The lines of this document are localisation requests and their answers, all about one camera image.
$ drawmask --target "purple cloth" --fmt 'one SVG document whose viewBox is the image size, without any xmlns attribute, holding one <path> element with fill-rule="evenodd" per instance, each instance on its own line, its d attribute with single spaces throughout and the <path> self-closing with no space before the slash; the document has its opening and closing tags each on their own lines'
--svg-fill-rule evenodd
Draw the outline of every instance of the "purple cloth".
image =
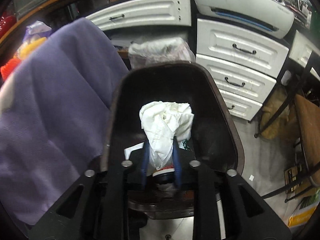
<svg viewBox="0 0 320 240">
<path fill-rule="evenodd" d="M 87 19 L 59 29 L 0 90 L 0 201 L 34 225 L 101 155 L 112 93 L 128 69 Z"/>
</svg>

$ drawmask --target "crumpled white cloth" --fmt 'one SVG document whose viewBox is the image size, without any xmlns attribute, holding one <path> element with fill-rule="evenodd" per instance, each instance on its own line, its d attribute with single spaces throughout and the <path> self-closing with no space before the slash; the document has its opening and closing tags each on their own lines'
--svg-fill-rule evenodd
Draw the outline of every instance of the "crumpled white cloth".
<svg viewBox="0 0 320 240">
<path fill-rule="evenodd" d="M 188 103 L 151 102 L 139 112 L 141 128 L 150 143 L 150 164 L 162 169 L 172 157 L 173 137 L 189 140 L 194 114 Z"/>
</svg>

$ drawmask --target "clear plastic bag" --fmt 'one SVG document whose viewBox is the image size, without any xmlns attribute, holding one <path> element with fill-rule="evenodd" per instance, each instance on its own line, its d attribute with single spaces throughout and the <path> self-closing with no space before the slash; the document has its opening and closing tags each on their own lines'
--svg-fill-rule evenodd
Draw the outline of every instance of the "clear plastic bag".
<svg viewBox="0 0 320 240">
<path fill-rule="evenodd" d="M 188 44 L 180 37 L 133 43 L 128 49 L 128 55 L 133 69 L 176 60 L 196 61 Z"/>
</svg>

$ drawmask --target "cabinet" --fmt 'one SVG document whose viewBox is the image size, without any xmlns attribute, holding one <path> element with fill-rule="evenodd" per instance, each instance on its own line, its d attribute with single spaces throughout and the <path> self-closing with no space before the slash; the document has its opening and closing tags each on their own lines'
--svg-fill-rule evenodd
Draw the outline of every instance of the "cabinet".
<svg viewBox="0 0 320 240">
<path fill-rule="evenodd" d="M 296 31 L 292 47 L 289 53 L 289 58 L 299 63 L 301 66 L 306 67 L 312 51 L 320 55 L 320 50 L 304 35 Z M 310 73 L 314 75 L 317 80 L 320 81 L 320 77 L 314 70 L 314 68 L 311 68 Z"/>
<path fill-rule="evenodd" d="M 196 55 L 196 61 L 211 74 L 219 89 L 263 103 L 276 80 L 245 66 L 223 59 Z"/>
<path fill-rule="evenodd" d="M 131 0 L 98 12 L 87 19 L 101 30 L 144 25 L 191 26 L 190 0 Z"/>
<path fill-rule="evenodd" d="M 277 78 L 289 49 L 238 26 L 198 19 L 197 53 L 221 58 Z"/>
<path fill-rule="evenodd" d="M 230 114 L 251 120 L 262 107 L 261 103 L 219 89 Z"/>
</svg>

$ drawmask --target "floor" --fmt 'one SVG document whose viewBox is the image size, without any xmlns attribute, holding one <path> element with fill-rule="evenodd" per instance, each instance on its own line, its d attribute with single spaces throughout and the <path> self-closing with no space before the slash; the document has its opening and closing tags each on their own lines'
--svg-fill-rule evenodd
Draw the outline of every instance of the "floor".
<svg viewBox="0 0 320 240">
<path fill-rule="evenodd" d="M 284 170 L 294 163 L 294 151 L 291 145 L 280 141 L 254 138 L 257 122 L 233 117 L 244 147 L 244 171 L 242 177 L 260 194 L 264 195 L 284 186 Z M 297 200 L 284 203 L 286 194 L 282 193 L 266 202 L 287 224 L 287 221 L 298 205 Z M 141 240 L 165 240 L 171 235 L 171 240 L 192 240 L 193 217 L 174 220 L 148 220 L 140 229 Z"/>
</svg>

